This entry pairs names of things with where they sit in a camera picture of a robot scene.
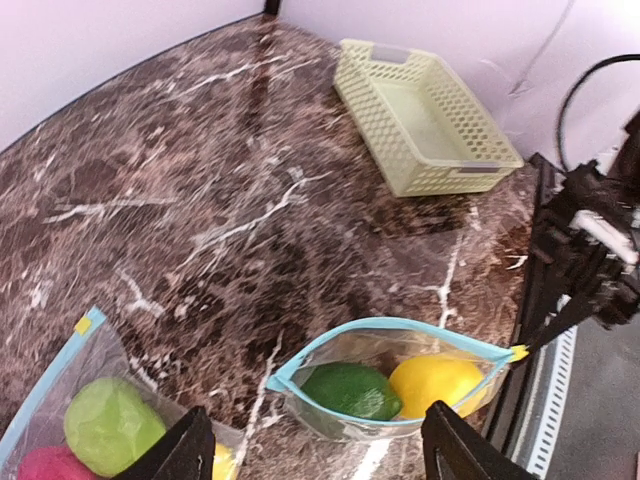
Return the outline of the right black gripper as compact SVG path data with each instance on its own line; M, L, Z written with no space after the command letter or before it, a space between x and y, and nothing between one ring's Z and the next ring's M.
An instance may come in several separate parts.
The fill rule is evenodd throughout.
M561 189L542 206L533 254L546 267L546 278L533 314L543 320L556 313L525 343L536 353L589 317L603 327L631 322L639 310L639 261L628 265L605 245L569 224L579 210L602 216L627 234L639 253L631 226L631 208L619 201L619 180L608 178L592 160L567 172ZM559 309L561 297L570 299Z

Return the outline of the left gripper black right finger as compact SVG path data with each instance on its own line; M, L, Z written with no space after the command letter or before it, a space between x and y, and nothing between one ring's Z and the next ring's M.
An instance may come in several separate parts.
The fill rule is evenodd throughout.
M427 479L536 479L495 449L443 401L421 426Z

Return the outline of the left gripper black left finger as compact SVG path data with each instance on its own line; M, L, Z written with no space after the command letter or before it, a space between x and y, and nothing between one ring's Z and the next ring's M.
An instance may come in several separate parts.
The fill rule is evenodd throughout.
M205 408L193 407L113 480L211 480L215 448Z

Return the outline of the yellow toy pear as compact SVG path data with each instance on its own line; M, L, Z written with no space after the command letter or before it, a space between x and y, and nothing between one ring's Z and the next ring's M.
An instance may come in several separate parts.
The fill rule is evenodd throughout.
M212 466L212 479L235 480L236 476L237 467L234 451L222 443L217 443Z

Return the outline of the yellow toy lemon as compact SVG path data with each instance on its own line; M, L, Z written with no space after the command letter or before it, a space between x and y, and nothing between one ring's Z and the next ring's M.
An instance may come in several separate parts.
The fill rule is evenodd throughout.
M400 416L420 419L436 401L453 407L485 378L473 361L449 355L424 355L399 364L389 382L401 399Z

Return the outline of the green toy fruit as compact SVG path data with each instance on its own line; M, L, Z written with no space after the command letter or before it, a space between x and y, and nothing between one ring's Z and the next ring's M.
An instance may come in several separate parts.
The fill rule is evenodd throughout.
M130 382L103 377L73 397L63 430L78 460L94 474L112 478L146 453L166 426Z

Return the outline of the dark green toy avocado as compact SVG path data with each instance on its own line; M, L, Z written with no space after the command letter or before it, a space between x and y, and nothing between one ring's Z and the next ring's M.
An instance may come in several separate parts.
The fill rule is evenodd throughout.
M300 389L328 410L366 420L390 421L403 407L386 376L358 363L317 366Z

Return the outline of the red toy fruit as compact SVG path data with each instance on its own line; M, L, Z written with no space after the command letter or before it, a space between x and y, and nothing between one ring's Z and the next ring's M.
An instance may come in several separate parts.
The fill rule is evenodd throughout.
M43 447L28 453L18 468L18 480L95 480L97 476L68 447Z

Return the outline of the clear zip bag blue zipper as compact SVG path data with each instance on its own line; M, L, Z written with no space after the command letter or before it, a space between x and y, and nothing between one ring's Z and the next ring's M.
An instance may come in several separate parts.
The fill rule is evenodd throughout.
M1 439L4 479L235 479L241 434L159 393L91 308Z

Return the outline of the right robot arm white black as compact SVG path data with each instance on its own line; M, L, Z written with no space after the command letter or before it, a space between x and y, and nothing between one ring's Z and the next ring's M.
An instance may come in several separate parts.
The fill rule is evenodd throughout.
M567 173L541 208L531 252L544 283L531 309L536 328L522 341L533 354L588 318L604 328L625 325L639 308L639 118L610 172L592 160Z

